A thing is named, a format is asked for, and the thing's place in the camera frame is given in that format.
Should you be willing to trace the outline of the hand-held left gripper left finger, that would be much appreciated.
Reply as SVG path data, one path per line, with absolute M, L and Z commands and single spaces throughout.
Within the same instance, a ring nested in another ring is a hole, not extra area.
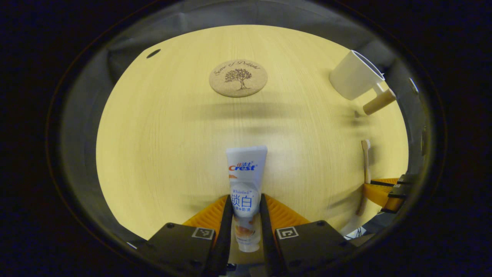
M 183 224 L 166 223 L 137 252 L 171 277 L 225 275 L 231 244 L 233 207 L 223 196 Z

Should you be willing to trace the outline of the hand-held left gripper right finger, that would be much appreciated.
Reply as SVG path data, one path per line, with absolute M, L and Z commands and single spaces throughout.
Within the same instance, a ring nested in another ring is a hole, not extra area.
M 267 194 L 260 216 L 269 277 L 327 277 L 356 249 L 326 221 L 309 221 Z

